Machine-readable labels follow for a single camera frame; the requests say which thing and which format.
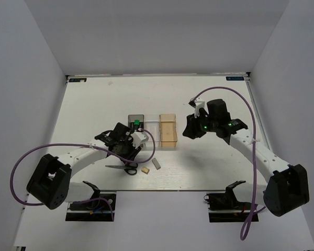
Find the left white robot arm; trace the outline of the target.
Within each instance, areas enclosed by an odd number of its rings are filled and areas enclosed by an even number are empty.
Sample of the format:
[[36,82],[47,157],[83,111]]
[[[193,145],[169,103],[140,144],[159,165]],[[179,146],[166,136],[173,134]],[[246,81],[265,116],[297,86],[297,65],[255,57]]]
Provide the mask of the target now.
[[126,169],[134,167],[141,144],[147,140],[148,135],[142,129],[117,123],[113,130],[95,136],[87,147],[60,156],[44,155],[27,184],[27,191],[50,210],[63,202],[76,201],[82,201],[90,209],[96,208],[100,203],[97,186],[88,181],[73,182],[72,177],[110,155],[121,157]]

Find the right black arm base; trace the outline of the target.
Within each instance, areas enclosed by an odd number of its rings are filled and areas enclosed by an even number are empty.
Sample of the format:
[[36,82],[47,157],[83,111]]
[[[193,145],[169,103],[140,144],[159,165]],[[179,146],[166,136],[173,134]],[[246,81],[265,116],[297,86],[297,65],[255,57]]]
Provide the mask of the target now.
[[235,181],[226,186],[223,192],[209,192],[204,195],[208,204],[210,223],[244,222],[251,210],[251,198],[240,201],[234,194],[234,188],[246,183],[244,180]]

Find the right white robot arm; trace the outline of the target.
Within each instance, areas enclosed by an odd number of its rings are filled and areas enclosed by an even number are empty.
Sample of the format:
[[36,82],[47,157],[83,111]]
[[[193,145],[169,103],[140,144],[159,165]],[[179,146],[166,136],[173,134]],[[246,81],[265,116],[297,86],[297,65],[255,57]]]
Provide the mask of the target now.
[[232,119],[222,99],[204,102],[191,99],[195,111],[186,117],[183,136],[192,140],[214,132],[229,146],[239,151],[250,163],[256,164],[266,185],[256,189],[256,204],[265,206],[275,216],[282,216],[309,202],[306,169],[292,165],[256,141],[248,126],[240,119]]

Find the green highlighter marker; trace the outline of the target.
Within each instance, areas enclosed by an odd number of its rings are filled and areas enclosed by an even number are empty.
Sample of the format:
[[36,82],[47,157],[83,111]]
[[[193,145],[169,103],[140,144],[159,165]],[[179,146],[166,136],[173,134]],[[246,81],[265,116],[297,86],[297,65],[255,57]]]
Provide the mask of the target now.
[[140,129],[140,120],[135,120],[133,123],[133,130],[138,131]]

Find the grey rectangular eraser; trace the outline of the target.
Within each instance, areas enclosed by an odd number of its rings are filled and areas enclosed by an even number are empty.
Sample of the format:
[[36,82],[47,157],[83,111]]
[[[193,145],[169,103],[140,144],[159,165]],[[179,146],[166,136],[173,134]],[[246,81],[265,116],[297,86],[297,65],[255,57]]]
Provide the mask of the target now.
[[153,159],[151,160],[151,162],[153,163],[154,167],[155,167],[157,170],[161,169],[161,165],[160,165],[160,163],[158,162],[158,160],[157,160],[156,158],[153,158]]

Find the black handled scissors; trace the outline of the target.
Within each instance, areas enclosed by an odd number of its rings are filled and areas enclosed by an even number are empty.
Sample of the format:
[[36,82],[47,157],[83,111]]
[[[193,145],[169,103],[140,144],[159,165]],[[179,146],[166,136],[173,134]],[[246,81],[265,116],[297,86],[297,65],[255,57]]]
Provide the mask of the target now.
[[137,168],[138,164],[124,164],[124,165],[106,165],[107,168],[113,168],[113,169],[122,169],[124,170],[128,175],[136,175],[137,174]]

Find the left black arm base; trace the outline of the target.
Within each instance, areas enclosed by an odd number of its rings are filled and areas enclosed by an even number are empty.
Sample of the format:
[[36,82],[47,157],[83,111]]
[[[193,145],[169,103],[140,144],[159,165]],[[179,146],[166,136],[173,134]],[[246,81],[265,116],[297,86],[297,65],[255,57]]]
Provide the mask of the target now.
[[85,204],[69,204],[65,220],[67,222],[113,222],[116,209],[116,192],[101,192],[100,198]]

